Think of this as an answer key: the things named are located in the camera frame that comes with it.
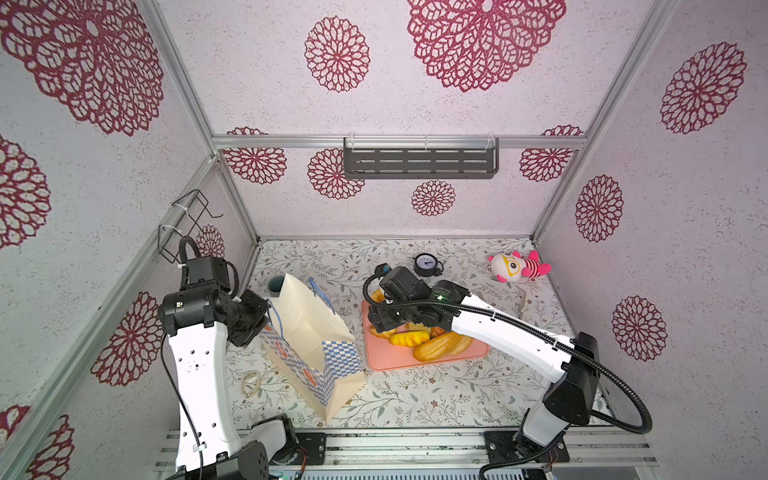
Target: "plush toy head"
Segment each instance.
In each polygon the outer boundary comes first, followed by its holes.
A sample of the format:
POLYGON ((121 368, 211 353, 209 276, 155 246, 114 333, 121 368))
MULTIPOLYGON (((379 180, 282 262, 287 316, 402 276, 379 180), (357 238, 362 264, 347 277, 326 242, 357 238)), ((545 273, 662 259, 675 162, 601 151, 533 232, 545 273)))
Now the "plush toy head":
POLYGON ((488 260, 491 262, 491 273, 502 283, 534 279, 552 271, 552 265, 542 263, 535 250, 528 255, 528 258, 523 258, 519 252, 513 252, 509 257, 500 253, 489 257, 488 260))

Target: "black cable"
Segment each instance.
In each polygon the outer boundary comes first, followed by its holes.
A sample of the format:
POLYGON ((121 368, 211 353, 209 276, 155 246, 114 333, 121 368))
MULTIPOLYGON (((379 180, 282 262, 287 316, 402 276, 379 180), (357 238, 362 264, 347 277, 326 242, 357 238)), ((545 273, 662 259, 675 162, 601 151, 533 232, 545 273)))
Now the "black cable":
POLYGON ((462 310, 464 312, 477 313, 480 315, 489 316, 492 319, 499 319, 502 322, 509 323, 512 326, 516 326, 517 328, 523 330, 524 332, 530 333, 536 338, 541 339, 546 343, 549 343, 550 345, 552 345, 552 348, 559 349, 566 352, 571 357, 577 360, 580 360, 584 364, 597 370, 599 373, 601 373, 606 378, 611 380, 622 392, 624 392, 624 394, 629 398, 629 400, 632 401, 632 404, 637 409, 637 412, 640 414, 641 424, 632 425, 630 423, 622 422, 619 419, 615 419, 611 416, 605 415, 603 412, 598 412, 597 410, 592 410, 591 415, 593 417, 603 420, 604 422, 607 422, 613 426, 617 426, 618 428, 622 430, 626 430, 627 432, 638 433, 641 435, 650 432, 651 428, 653 428, 653 425, 654 425, 653 419, 650 417, 650 412, 648 412, 648 408, 645 406, 640 396, 638 396, 637 393, 635 393, 634 390, 618 375, 610 371, 601 363, 594 361, 594 359, 592 359, 590 356, 587 356, 581 352, 578 352, 572 349, 570 346, 565 345, 564 343, 558 342, 554 337, 549 336, 546 333, 540 332, 538 329, 528 325, 525 322, 522 322, 521 320, 518 320, 511 316, 507 316, 503 313, 496 313, 485 308, 479 308, 476 306, 466 306, 466 305, 450 303, 450 302, 440 302, 438 300, 411 300, 408 302, 399 302, 399 303, 378 303, 378 302, 372 301, 372 299, 368 295, 368 292, 366 291, 366 287, 367 285, 370 284, 369 280, 375 277, 376 275, 371 276, 368 280, 366 280, 366 284, 364 285, 364 288, 362 291, 363 296, 371 305, 375 305, 379 308, 383 308, 386 310, 404 308, 407 306, 420 306, 420 305, 443 306, 443 307, 462 310))
POLYGON ((190 269, 187 266, 187 245, 192 246, 192 251, 194 252, 195 257, 200 256, 200 249, 197 248, 197 243, 195 243, 194 239, 190 237, 189 235, 184 235, 179 239, 179 261, 183 265, 181 267, 181 285, 179 285, 179 290, 184 291, 187 289, 187 286, 190 282, 190 269))
POLYGON ((485 477, 485 473, 488 470, 493 470, 494 468, 514 467, 516 465, 523 465, 524 463, 533 462, 535 459, 539 458, 540 456, 552 450, 554 446, 557 445, 558 442, 560 442, 563 439, 563 435, 565 435, 565 430, 568 430, 568 427, 565 427, 565 429, 563 429, 562 432, 558 433, 554 437, 554 439, 552 439, 552 441, 547 444, 547 446, 545 446, 544 448, 542 448, 540 451, 536 452, 533 455, 530 455, 525 458, 521 458, 519 460, 514 460, 513 462, 496 462, 496 463, 489 463, 487 465, 483 465, 480 468, 480 480, 488 480, 485 477))
POLYGON ((163 341, 160 344, 160 360, 163 363, 165 374, 168 375, 168 381, 170 382, 170 386, 174 387, 174 392, 176 392, 176 397, 179 399, 179 405, 181 405, 181 408, 184 410, 184 414, 187 416, 187 421, 190 423, 190 427, 192 428, 192 435, 194 435, 194 441, 197 443, 197 452, 200 453, 199 480, 203 480, 203 450, 200 448, 200 437, 197 436, 197 429, 194 428, 194 424, 192 423, 192 417, 190 416, 189 410, 187 410, 187 406, 184 405, 184 400, 181 399, 181 394, 179 393, 179 389, 176 387, 176 382, 174 382, 174 377, 170 375, 170 371, 168 370, 168 365, 165 364, 165 355, 163 355, 163 346, 165 345, 166 338, 168 338, 168 335, 165 335, 163 337, 163 341))
POLYGON ((237 296, 237 292, 240 291, 240 277, 237 275, 237 268, 235 268, 235 266, 232 264, 232 262, 229 262, 229 261, 226 261, 226 260, 225 260, 225 262, 227 262, 227 265, 232 267, 232 274, 235 277, 235 287, 232 289, 232 294, 231 294, 232 297, 235 297, 235 296, 237 296))

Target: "blue checkered paper bag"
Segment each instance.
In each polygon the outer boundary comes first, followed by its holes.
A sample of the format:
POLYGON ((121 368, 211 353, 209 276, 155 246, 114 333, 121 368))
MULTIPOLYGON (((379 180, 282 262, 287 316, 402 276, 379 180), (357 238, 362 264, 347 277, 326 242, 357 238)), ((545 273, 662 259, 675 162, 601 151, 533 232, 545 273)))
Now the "blue checkered paper bag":
POLYGON ((260 334, 267 354, 329 422, 366 384, 355 337, 321 296, 288 273, 272 302, 272 325, 260 334))

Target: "floral tablecloth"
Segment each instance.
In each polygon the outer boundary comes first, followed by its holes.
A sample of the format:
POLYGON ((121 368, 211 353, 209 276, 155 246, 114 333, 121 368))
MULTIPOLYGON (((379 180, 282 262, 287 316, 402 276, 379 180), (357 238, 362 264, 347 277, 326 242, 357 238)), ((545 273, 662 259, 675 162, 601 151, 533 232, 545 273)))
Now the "floral tablecloth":
MULTIPOLYGON (((483 359, 462 360, 389 372, 368 368, 362 332, 362 283, 376 265, 413 265, 413 257, 431 253, 445 265, 446 279, 480 293, 502 311, 550 331, 572 335, 546 278, 529 283, 500 283, 491 276, 487 258, 513 250, 530 252, 529 240, 271 240, 261 246, 250 288, 266 295, 266 282, 291 273, 308 282, 313 277, 354 334, 367 383, 330 424, 281 375, 266 357, 257 337, 247 348, 230 345, 227 380, 232 415, 238 429, 285 412, 298 428, 517 426, 541 396, 540 375, 491 348, 483 359), (243 377, 258 372, 257 392, 247 398, 243 377)), ((432 285, 434 279, 427 279, 432 285)), ((596 409, 609 413, 598 392, 596 409)))

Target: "black clock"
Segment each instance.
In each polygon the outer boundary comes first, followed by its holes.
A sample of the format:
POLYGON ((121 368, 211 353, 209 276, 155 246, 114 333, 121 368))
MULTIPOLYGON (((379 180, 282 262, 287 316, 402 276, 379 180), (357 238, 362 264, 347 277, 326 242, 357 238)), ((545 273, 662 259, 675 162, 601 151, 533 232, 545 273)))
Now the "black clock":
POLYGON ((442 270, 442 262, 429 253, 420 253, 413 259, 413 271, 418 276, 441 276, 442 270))

